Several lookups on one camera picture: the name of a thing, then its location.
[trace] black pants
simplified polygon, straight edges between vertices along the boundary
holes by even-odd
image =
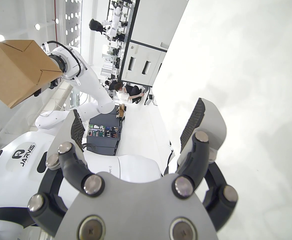
[[[141,89],[139,89],[138,88],[138,86],[131,86],[131,85],[126,85],[126,90],[127,90],[127,93],[129,94],[129,96],[134,96],[134,95],[138,95],[138,94],[140,94],[141,93]],[[137,100],[139,99],[139,97],[138,98],[134,98],[133,100],[132,100],[132,102],[134,103],[134,102],[136,102]]]

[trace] white tabletop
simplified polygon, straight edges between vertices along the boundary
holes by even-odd
[[[174,151],[199,97],[225,120],[219,238],[292,239],[292,0],[189,0],[153,92]]]

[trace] jarvis logo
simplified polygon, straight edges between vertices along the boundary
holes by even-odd
[[[17,150],[15,151],[15,153],[13,154],[13,156],[11,157],[12,159],[19,159],[21,158],[21,154],[24,154],[25,150]]]
[[[22,166],[24,166],[25,163],[28,161],[28,157],[31,155],[31,153],[33,152],[35,147],[36,147],[36,144],[35,143],[31,143],[31,145],[26,149],[18,149],[18,150],[16,150],[14,152],[14,154],[11,156],[11,158],[12,159],[21,159],[20,160],[20,164]]]

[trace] metal screw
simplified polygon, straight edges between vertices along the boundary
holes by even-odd
[[[175,189],[182,197],[189,197],[193,194],[193,184],[186,177],[180,176],[175,180]]]
[[[85,183],[84,183],[84,191],[89,194],[93,195],[101,189],[102,179],[98,175],[91,175],[89,176]]]
[[[44,204],[44,198],[40,194],[35,194],[28,202],[28,209],[31,212],[38,211]]]
[[[238,194],[237,191],[230,185],[226,185],[223,191],[223,194],[227,201],[230,202],[237,202],[238,201]]]
[[[59,145],[58,147],[58,153],[64,154],[68,151],[70,151],[72,144],[70,142],[64,142]]]
[[[206,143],[208,142],[208,135],[203,132],[203,131],[198,131],[195,133],[195,138],[200,141],[200,142],[203,142],[203,143]]]
[[[52,154],[46,160],[46,167],[51,169],[51,168],[55,167],[58,163],[59,163],[58,155]]]
[[[177,218],[170,226],[170,238],[171,240],[195,240],[195,227],[188,219]]]
[[[96,216],[87,217],[79,227],[78,236],[80,240],[100,240],[105,236],[105,224]]]

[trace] brown cardboard box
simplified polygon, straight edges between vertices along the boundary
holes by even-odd
[[[34,40],[0,42],[0,100],[9,108],[61,75]]]

